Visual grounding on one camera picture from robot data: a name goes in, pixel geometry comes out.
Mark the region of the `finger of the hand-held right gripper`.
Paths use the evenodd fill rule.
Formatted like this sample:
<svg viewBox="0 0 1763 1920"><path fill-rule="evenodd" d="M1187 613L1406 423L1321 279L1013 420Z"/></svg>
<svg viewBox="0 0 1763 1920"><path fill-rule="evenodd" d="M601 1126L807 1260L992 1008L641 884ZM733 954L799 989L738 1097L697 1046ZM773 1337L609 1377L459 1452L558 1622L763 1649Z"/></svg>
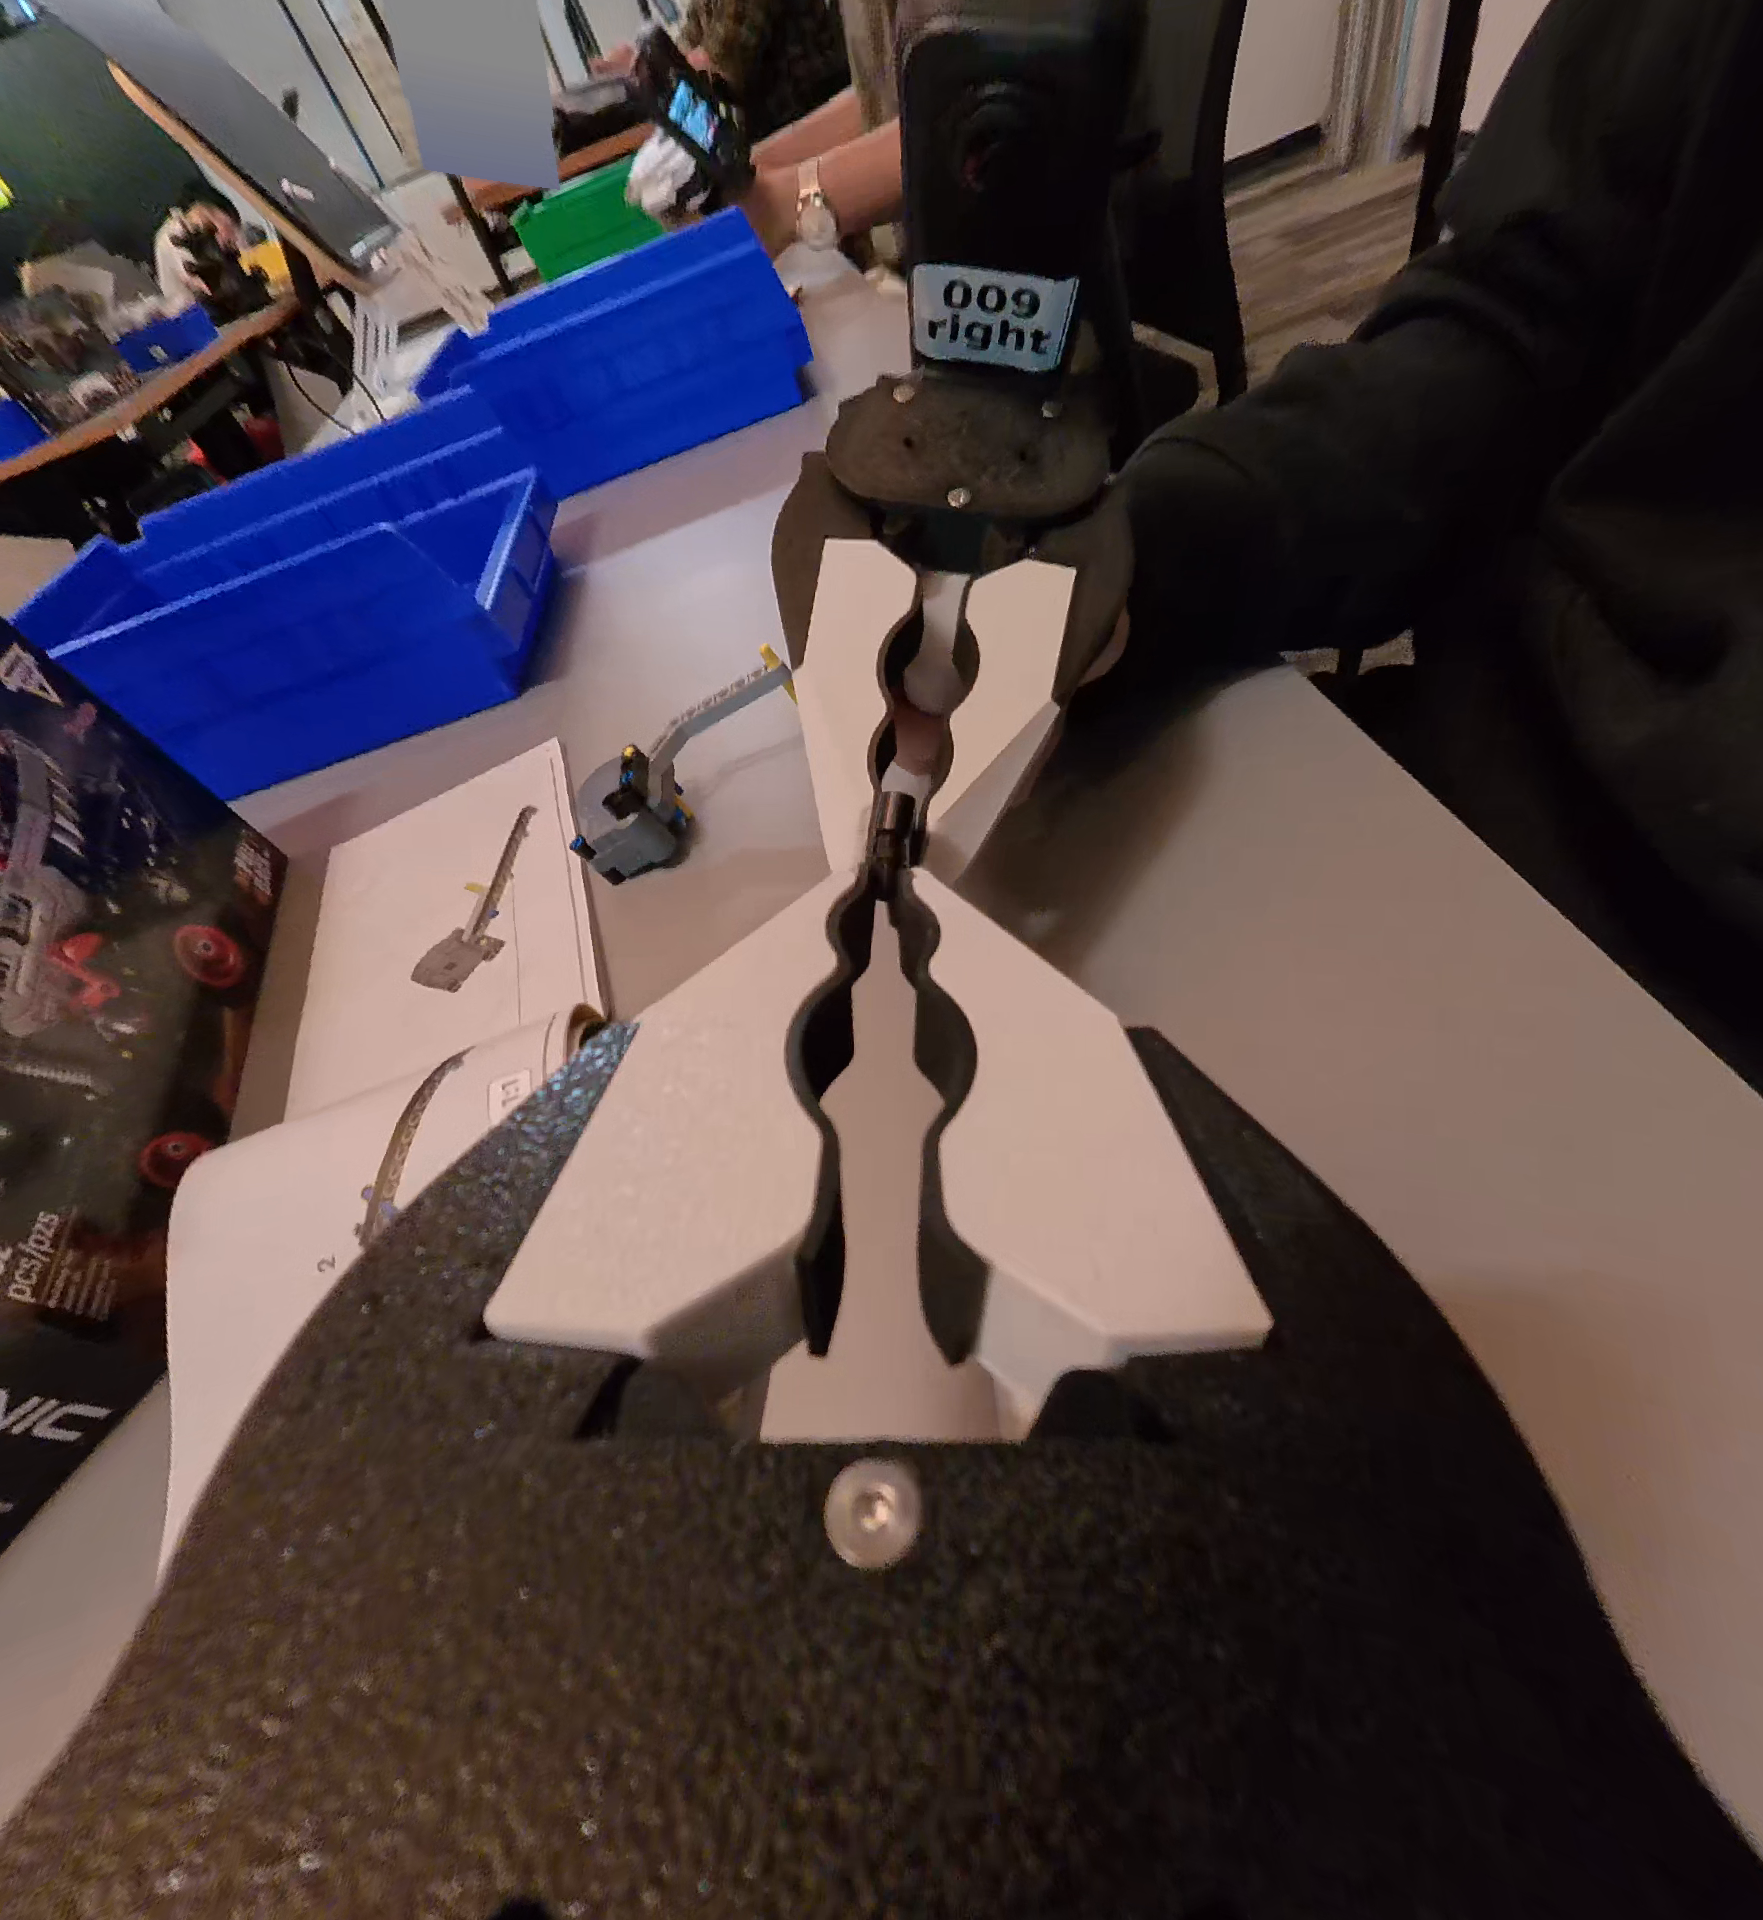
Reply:
<svg viewBox="0 0 1763 1920"><path fill-rule="evenodd" d="M979 858L1057 728L1074 591L1069 567L1039 558L981 579L922 578L912 778L924 798L924 865L947 884Z"/></svg>
<svg viewBox="0 0 1763 1920"><path fill-rule="evenodd" d="M879 794L908 794L919 805L933 794L933 738L914 734L900 750L884 683L894 635L916 613L916 578L884 545L823 543L795 700L823 852L839 875L864 863Z"/></svg>

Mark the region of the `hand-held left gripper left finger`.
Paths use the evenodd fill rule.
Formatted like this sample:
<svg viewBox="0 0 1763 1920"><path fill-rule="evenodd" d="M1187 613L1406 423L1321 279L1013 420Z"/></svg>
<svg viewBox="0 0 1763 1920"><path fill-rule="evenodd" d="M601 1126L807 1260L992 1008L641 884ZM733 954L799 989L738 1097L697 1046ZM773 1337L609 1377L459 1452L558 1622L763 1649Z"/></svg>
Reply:
<svg viewBox="0 0 1763 1920"><path fill-rule="evenodd" d="M832 874L633 1023L485 1309L505 1342L659 1365L823 1354L845 1286L841 1145L874 900Z"/></svg>

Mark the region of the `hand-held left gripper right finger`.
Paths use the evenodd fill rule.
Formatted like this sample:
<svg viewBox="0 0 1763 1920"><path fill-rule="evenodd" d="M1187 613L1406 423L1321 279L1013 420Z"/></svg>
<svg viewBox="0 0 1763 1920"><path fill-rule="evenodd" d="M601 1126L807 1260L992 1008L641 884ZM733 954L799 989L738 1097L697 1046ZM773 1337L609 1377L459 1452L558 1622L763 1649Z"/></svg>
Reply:
<svg viewBox="0 0 1763 1920"><path fill-rule="evenodd" d="M1260 1348L1273 1316L1124 1023L960 900L894 895L922 1154L921 1290L940 1354L1033 1429L1072 1373Z"/></svg>

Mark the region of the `person's right forearm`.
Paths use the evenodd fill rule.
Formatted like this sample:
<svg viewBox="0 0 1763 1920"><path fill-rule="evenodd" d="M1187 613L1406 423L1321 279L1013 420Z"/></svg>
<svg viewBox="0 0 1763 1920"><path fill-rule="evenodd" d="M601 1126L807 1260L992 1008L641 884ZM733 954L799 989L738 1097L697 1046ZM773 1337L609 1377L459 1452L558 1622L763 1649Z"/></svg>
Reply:
<svg viewBox="0 0 1763 1920"><path fill-rule="evenodd" d="M1193 692L1298 649L1417 625L1540 511L1632 329L1647 252L1519 223L1457 234L1353 336L1293 349L1155 433L1118 683Z"/></svg>

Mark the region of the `another person's forearm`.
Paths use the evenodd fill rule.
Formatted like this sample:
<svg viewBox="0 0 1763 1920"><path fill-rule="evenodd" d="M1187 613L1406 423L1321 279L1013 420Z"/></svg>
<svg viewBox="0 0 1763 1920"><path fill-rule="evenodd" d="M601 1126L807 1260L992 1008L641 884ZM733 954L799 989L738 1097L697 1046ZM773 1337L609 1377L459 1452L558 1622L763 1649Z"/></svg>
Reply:
<svg viewBox="0 0 1763 1920"><path fill-rule="evenodd" d="M770 256L806 249L795 238L795 202L797 170L807 157L821 157L821 184L839 218L841 247L900 218L900 122L891 118L874 130L839 136L823 116L816 116L770 136L753 153L753 179L740 206Z"/></svg>

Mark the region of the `grey toy assembly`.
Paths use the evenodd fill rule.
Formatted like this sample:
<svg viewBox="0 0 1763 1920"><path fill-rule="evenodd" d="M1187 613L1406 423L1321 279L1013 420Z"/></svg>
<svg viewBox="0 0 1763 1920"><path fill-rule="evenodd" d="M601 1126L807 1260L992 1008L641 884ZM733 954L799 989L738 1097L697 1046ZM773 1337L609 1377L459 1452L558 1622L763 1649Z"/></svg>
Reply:
<svg viewBox="0 0 1763 1920"><path fill-rule="evenodd" d="M770 648L759 666L684 709L652 742L630 742L595 768L576 794L576 858L612 885L674 865L695 831L695 815L678 781L678 759L701 736L782 692L794 703L794 669Z"/></svg>

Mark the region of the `black handheld device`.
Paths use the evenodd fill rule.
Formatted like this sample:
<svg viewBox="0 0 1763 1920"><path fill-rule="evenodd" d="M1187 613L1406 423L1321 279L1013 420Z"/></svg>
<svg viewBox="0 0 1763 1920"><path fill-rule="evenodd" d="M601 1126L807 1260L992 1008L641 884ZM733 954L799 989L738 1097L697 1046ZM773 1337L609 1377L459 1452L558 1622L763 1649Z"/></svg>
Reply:
<svg viewBox="0 0 1763 1920"><path fill-rule="evenodd" d="M647 27L636 42L633 89L654 128L692 159L710 191L728 198L747 187L750 141L733 97L659 24Z"/></svg>

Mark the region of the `white instruction booklet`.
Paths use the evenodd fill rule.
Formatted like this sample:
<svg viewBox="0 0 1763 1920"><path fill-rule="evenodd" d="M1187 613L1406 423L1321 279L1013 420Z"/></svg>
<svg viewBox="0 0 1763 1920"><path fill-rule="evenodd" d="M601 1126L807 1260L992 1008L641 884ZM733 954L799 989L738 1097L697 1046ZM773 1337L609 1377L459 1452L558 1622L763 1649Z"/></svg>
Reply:
<svg viewBox="0 0 1763 1920"><path fill-rule="evenodd" d="M341 1274L606 1017L580 831L552 741L329 855L284 1117L173 1203L162 1567Z"/></svg>

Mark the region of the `blue plastic bin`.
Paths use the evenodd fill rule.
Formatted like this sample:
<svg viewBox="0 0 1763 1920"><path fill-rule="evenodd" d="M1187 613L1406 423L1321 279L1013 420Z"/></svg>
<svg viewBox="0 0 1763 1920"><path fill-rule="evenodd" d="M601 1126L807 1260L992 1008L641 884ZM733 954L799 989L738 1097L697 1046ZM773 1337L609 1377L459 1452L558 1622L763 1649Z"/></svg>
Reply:
<svg viewBox="0 0 1763 1920"><path fill-rule="evenodd" d="M558 494L452 456L220 521L96 540L13 625L190 774L240 798L525 689L559 583Z"/></svg>
<svg viewBox="0 0 1763 1920"><path fill-rule="evenodd" d="M139 522L139 536L122 551L128 563L154 567L423 464L446 468L446 493L463 494L526 468L531 459L481 394L457 388L395 420L162 508Z"/></svg>
<svg viewBox="0 0 1763 1920"><path fill-rule="evenodd" d="M797 301L726 210L508 301L414 388L467 396L549 493L588 493L795 410L814 363Z"/></svg>

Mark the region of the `green plastic bin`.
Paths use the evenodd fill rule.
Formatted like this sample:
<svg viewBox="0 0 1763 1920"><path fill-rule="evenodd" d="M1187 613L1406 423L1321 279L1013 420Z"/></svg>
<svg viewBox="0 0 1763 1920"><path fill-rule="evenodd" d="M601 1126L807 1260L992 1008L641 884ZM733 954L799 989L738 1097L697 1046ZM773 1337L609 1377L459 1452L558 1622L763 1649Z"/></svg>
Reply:
<svg viewBox="0 0 1763 1920"><path fill-rule="evenodd" d="M664 234L657 218L628 198L637 153L562 181L508 216L539 283L559 283L582 268L633 252Z"/></svg>

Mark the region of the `white stand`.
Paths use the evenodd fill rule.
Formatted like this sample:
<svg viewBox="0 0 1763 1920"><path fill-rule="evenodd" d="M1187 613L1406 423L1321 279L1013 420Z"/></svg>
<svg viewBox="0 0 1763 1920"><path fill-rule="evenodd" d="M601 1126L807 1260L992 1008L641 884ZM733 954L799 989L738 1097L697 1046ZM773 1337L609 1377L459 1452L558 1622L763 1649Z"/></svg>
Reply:
<svg viewBox="0 0 1763 1920"><path fill-rule="evenodd" d="M418 176L379 191L379 231L357 247L370 296L398 326L442 315L481 338L501 277L448 179Z"/></svg>

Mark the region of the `black toy set box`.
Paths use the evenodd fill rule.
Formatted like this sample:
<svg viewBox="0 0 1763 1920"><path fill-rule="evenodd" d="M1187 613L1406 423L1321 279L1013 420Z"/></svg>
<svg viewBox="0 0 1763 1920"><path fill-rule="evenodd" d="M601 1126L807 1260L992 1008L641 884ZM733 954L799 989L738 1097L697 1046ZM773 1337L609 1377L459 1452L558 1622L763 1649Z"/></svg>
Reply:
<svg viewBox="0 0 1763 1920"><path fill-rule="evenodd" d="M0 1557L163 1377L284 858L0 617Z"/></svg>

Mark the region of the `person's black sweater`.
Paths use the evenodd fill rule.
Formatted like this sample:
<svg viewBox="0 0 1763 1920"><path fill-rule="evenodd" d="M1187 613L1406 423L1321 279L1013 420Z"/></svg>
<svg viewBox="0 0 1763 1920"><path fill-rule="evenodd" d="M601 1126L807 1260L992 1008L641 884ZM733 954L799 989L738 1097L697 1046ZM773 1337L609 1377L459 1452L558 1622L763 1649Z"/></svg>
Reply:
<svg viewBox="0 0 1763 1920"><path fill-rule="evenodd" d="M1579 918L1763 1094L1763 3L1548 4L1442 223L1212 426L1278 629L1518 695Z"/></svg>

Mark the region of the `black chair frame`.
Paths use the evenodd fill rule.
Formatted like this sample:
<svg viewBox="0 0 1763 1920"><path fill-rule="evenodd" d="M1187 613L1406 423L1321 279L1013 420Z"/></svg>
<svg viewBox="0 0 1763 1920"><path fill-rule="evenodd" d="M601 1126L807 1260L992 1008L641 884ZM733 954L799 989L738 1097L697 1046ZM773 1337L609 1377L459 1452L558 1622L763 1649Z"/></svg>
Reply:
<svg viewBox="0 0 1763 1920"><path fill-rule="evenodd" d="M1287 157L1313 156L1347 174L1417 151L1411 255L1438 238L1438 202L1465 140L1481 3L1449 3L1425 120L1411 111L1420 4L1337 4L1330 120L1287 136ZM1125 166L1125 265L1133 320L1204 356L1212 396L1249 388L1249 340L1229 238L1229 114L1249 4L1151 4L1145 56L1148 143Z"/></svg>

